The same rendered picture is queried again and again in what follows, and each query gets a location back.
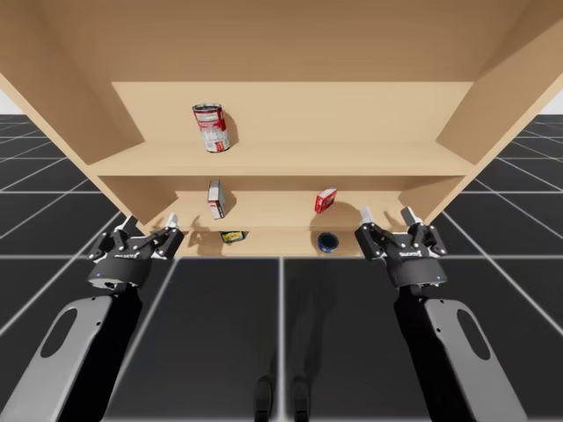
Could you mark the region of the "blue flat can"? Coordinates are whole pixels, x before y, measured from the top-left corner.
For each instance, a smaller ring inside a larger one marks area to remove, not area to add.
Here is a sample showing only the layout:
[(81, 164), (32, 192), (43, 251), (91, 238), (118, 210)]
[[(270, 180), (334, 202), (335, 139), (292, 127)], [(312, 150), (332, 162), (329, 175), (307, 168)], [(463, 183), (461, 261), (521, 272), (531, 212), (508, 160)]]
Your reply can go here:
[(336, 235), (330, 232), (322, 232), (317, 237), (317, 247), (323, 253), (333, 253), (340, 245)]

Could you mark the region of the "red and white carton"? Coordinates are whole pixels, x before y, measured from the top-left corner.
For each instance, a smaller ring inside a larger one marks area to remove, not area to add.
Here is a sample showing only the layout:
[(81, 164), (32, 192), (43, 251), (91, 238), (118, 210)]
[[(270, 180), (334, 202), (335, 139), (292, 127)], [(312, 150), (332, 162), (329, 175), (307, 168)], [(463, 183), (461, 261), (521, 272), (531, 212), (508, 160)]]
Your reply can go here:
[(226, 215), (223, 186), (220, 180), (211, 180), (208, 187), (208, 205), (213, 217), (223, 219)]

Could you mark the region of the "red and white can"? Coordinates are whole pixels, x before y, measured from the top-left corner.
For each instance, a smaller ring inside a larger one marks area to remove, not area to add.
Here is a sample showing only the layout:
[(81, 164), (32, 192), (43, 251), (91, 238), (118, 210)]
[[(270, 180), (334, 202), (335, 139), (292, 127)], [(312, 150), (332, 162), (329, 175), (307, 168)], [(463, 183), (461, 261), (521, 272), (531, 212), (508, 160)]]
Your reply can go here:
[(230, 141), (222, 106), (215, 103), (202, 103), (194, 105), (192, 110), (206, 151), (220, 153), (228, 150)]

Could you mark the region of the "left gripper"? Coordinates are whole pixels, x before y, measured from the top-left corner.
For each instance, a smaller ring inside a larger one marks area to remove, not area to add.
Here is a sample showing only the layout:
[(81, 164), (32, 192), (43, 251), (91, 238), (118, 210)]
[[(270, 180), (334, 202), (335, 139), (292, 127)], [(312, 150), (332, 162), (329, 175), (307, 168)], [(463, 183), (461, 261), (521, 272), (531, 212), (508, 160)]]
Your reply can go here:
[(149, 274), (152, 259), (172, 259), (184, 234), (179, 218), (170, 214), (165, 226), (144, 237), (131, 237), (133, 216), (113, 229), (103, 231), (94, 241), (87, 258), (94, 263), (87, 280), (97, 288), (140, 287)]

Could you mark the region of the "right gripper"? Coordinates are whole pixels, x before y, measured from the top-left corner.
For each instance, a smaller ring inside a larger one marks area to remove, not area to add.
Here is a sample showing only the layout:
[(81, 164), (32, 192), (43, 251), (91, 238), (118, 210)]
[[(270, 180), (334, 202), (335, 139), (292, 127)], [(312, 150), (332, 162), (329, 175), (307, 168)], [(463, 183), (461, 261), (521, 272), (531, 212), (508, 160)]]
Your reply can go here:
[(355, 239), (368, 261), (384, 258), (394, 287), (439, 285), (447, 276), (438, 259), (447, 254), (437, 228), (427, 225), (410, 207), (400, 213), (407, 233), (391, 233), (376, 224), (368, 206), (361, 209)]

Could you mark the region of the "pale wooden shelf unit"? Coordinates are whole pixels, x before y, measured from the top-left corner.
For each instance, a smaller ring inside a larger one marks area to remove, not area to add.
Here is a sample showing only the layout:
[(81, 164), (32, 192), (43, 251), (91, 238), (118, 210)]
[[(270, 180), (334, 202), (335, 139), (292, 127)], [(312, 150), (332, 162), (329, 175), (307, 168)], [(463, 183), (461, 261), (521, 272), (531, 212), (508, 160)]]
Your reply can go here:
[(0, 0), (0, 90), (182, 255), (353, 256), (363, 207), (431, 222), (563, 90), (563, 0)]

